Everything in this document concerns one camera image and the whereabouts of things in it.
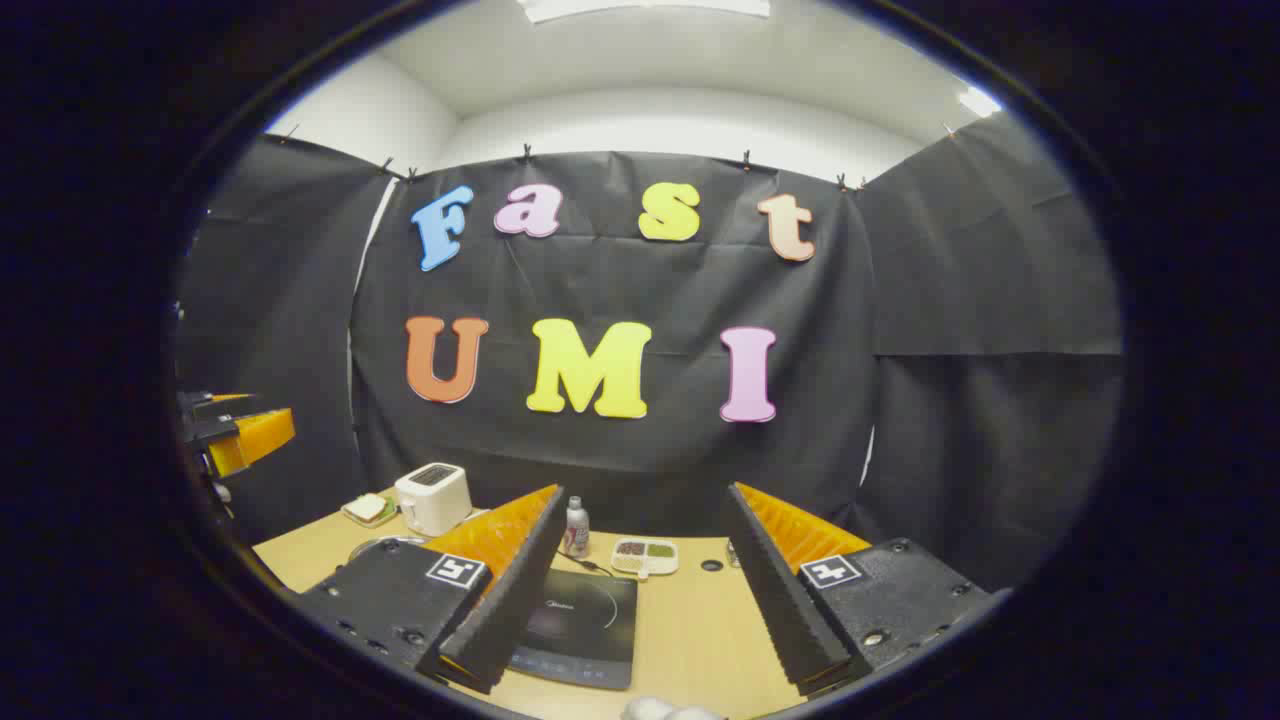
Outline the white toaster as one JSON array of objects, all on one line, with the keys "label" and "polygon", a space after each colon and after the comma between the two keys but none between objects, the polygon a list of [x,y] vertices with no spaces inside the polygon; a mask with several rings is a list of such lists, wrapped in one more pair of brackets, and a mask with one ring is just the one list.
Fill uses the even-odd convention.
[{"label": "white toaster", "polygon": [[444,536],[474,511],[466,470],[448,462],[429,462],[393,484],[407,528],[425,537]]}]

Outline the row of black cloth clips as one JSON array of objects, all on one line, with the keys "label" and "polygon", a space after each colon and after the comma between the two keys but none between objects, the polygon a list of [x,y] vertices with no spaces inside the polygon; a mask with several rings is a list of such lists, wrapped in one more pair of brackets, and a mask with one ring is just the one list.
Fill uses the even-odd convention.
[{"label": "row of black cloth clips", "polygon": [[728,118],[607,117],[572,118],[566,123],[525,126],[470,122],[444,140],[428,141],[413,154],[404,141],[381,141],[370,131],[320,135],[314,143],[388,165],[397,176],[426,174],[452,167],[495,160],[521,160],[564,152],[666,152],[790,170],[847,184],[869,181],[924,146],[883,129],[844,120],[815,126],[750,124]]}]

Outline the black induction cooktop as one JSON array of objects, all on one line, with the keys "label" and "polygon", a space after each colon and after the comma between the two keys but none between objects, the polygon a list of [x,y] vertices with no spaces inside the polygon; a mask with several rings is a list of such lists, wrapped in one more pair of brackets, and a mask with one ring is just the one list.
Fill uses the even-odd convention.
[{"label": "black induction cooktop", "polygon": [[637,583],[552,569],[508,667],[547,680],[626,691],[634,673]]}]

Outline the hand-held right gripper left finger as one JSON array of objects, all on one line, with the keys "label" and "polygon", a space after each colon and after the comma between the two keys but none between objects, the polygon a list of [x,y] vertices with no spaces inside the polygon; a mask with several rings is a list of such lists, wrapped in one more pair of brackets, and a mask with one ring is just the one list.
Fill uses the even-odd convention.
[{"label": "hand-held right gripper left finger", "polygon": [[424,547],[370,550],[303,592],[300,606],[375,659],[488,693],[541,598],[567,501],[552,484]]}]

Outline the sandwich on green plate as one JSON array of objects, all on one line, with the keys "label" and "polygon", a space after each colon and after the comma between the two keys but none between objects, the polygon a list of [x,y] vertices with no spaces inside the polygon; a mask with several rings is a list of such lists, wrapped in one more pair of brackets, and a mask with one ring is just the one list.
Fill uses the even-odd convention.
[{"label": "sandwich on green plate", "polygon": [[340,507],[340,514],[365,528],[376,528],[398,512],[396,501],[384,495],[365,493]]}]

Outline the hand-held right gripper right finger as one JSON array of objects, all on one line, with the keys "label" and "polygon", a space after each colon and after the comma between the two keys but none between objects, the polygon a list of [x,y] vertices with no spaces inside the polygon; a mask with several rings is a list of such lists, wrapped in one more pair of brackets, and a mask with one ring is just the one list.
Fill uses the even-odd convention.
[{"label": "hand-held right gripper right finger", "polygon": [[726,505],[783,674],[805,697],[899,666],[993,603],[913,539],[873,544],[744,483]]}]

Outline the white divided dish of beans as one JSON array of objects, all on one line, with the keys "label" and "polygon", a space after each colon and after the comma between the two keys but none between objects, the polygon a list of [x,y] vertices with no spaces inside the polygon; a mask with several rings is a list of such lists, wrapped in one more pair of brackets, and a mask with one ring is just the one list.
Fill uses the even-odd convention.
[{"label": "white divided dish of beans", "polygon": [[672,575],[680,568],[678,546],[667,539],[622,537],[612,550],[611,568],[637,579]]}]

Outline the steel pot with black handles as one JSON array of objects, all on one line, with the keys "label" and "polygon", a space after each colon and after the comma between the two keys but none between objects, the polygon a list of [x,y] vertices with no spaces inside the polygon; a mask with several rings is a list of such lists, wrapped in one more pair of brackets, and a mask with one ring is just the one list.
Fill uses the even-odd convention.
[{"label": "steel pot with black handles", "polygon": [[384,536],[384,537],[379,537],[379,538],[374,538],[374,539],[367,539],[367,541],[357,544],[349,552],[347,561],[348,562],[353,562],[362,553],[366,553],[367,551],[375,550],[375,548],[396,551],[396,550],[399,550],[401,547],[408,547],[408,546],[424,547],[426,543],[428,543],[428,539],[422,538],[422,537]]}]

